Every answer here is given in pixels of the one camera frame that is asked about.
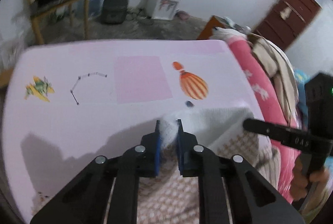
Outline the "right hand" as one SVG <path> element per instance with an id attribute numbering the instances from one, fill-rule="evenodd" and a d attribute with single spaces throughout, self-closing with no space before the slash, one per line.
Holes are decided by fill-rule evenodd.
<path id="1" fill-rule="evenodd" d="M 295 160 L 295 166 L 292 170 L 293 179 L 290 186 L 290 195 L 293 201 L 299 201 L 307 196 L 307 186 L 310 183 L 317 183 L 317 187 L 310 198 L 310 202 L 320 202 L 323 197 L 324 189 L 328 183 L 330 172 L 327 168 L 322 167 L 319 171 L 313 172 L 309 178 L 303 175 L 303 165 L 298 156 Z"/>

